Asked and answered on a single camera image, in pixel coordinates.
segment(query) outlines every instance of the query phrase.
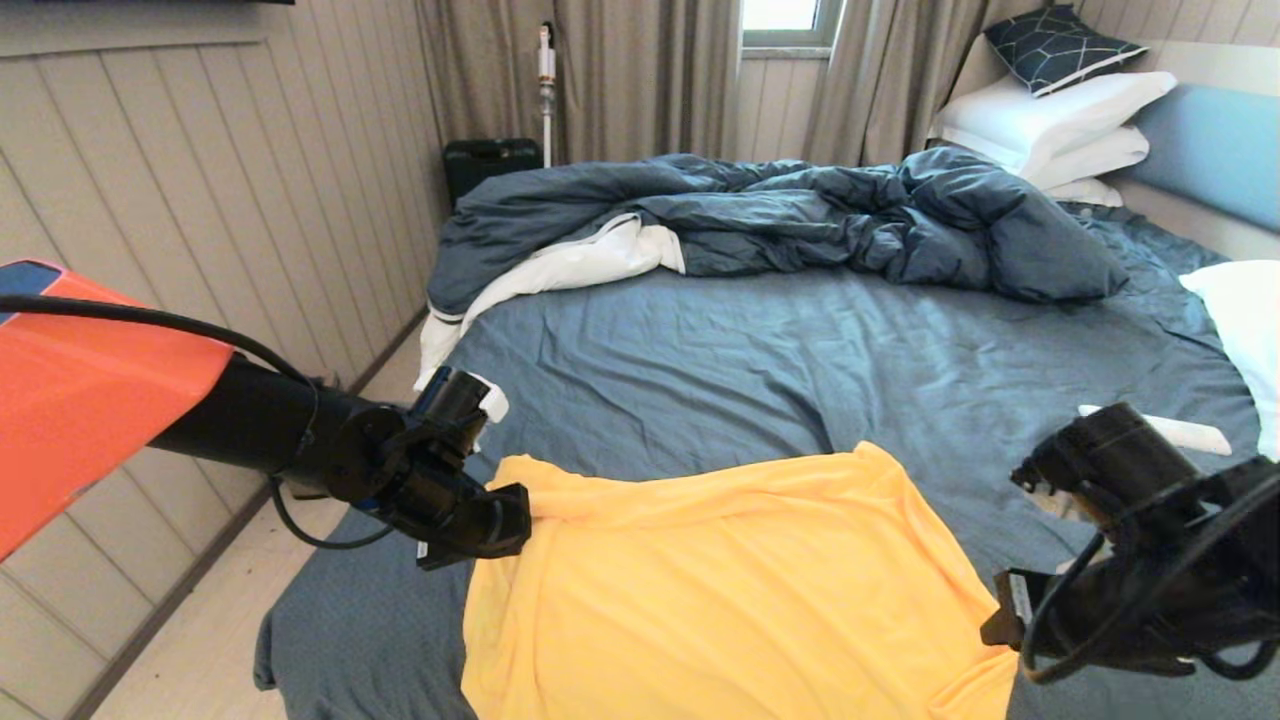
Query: mattress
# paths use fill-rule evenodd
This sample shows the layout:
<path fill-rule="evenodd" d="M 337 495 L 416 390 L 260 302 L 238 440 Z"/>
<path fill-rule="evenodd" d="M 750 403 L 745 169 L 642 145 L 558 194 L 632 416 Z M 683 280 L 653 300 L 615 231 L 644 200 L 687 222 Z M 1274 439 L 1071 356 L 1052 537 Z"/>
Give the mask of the mattress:
<path fill-rule="evenodd" d="M 1236 455 L 1188 452 L 1206 471 L 1258 434 L 1211 320 L 1176 282 L 1221 258 L 1124 209 L 1070 210 L 1130 273 L 1115 297 L 1033 305 L 845 269 L 655 270 L 499 305 L 449 360 L 512 401 L 467 470 L 484 482 L 503 456 L 530 454 L 641 482 L 867 439 L 902 462 L 988 587 L 1010 565 L 1051 570 L 1093 529 L 1037 510 L 1009 471 L 1078 405 L 1124 400 L 1221 428 Z M 351 512 L 334 538 L 372 529 Z M 474 717 L 458 689 L 471 566 L 424 573 L 413 551 L 399 536 L 317 551 L 269 612 L 255 679 L 283 692 L 289 717 Z M 1277 680 L 1275 666 L 1248 683 L 1094 667 L 1050 687 L 1019 680 L 1009 716 L 1276 717 Z"/>

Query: headboard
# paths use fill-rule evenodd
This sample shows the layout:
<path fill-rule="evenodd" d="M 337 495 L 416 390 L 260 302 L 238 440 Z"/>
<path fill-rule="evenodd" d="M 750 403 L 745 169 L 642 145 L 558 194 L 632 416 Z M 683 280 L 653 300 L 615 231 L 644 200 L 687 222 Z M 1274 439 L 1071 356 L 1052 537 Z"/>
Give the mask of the headboard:
<path fill-rule="evenodd" d="M 1280 259 L 1280 49 L 1165 40 L 1128 69 L 1167 70 L 1179 87 L 1133 123 L 1151 156 L 1103 179 L 1125 205 L 1234 259 Z M 978 36 L 951 95 L 1007 68 Z"/>

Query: beige curtain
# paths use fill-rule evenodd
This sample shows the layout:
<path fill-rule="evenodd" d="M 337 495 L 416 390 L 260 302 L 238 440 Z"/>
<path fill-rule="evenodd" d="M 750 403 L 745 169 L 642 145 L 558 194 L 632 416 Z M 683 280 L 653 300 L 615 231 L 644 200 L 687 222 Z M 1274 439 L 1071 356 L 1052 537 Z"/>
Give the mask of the beige curtain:
<path fill-rule="evenodd" d="M 445 142 L 541 138 L 538 26 L 556 24 L 558 163 L 728 158 L 739 0 L 421 0 Z"/>
<path fill-rule="evenodd" d="M 847 0 L 805 159 L 897 163 L 924 147 L 973 38 L 1043 0 Z"/>

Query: wall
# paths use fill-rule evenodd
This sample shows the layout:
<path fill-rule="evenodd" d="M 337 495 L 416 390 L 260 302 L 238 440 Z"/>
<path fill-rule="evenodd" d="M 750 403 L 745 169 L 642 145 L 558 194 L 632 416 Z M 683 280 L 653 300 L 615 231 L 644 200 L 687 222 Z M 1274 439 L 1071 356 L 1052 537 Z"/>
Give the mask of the wall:
<path fill-rule="evenodd" d="M 424 305 L 445 217 L 415 4 L 255 12 L 265 42 L 0 59 L 0 261 L 349 382 Z M 67 716 L 261 482 L 143 451 L 0 566 L 0 717 Z"/>
<path fill-rule="evenodd" d="M 1126 38 L 1280 47 L 1276 0 L 1083 0 L 1091 27 Z M 827 60 L 744 59 L 739 154 L 744 161 L 800 158 Z"/>
<path fill-rule="evenodd" d="M 1078 12 L 1124 38 L 1280 46 L 1276 0 L 1083 0 Z"/>
<path fill-rule="evenodd" d="M 827 60 L 745 59 L 739 74 L 737 160 L 800 158 Z"/>

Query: comforter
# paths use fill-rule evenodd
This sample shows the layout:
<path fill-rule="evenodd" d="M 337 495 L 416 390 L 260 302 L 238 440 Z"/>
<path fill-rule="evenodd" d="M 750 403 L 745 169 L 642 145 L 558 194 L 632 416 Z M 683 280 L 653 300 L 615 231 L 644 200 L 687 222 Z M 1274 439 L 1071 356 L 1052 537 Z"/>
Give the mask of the comforter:
<path fill-rule="evenodd" d="M 1107 297 L 1128 279 L 1056 202 L 960 149 L 870 168 L 666 155 L 485 181 L 442 233 L 428 288 L 434 313 L 461 318 L 534 252 L 588 237 L 621 213 L 673 231 L 689 275 L 845 265 L 1034 302 Z"/>

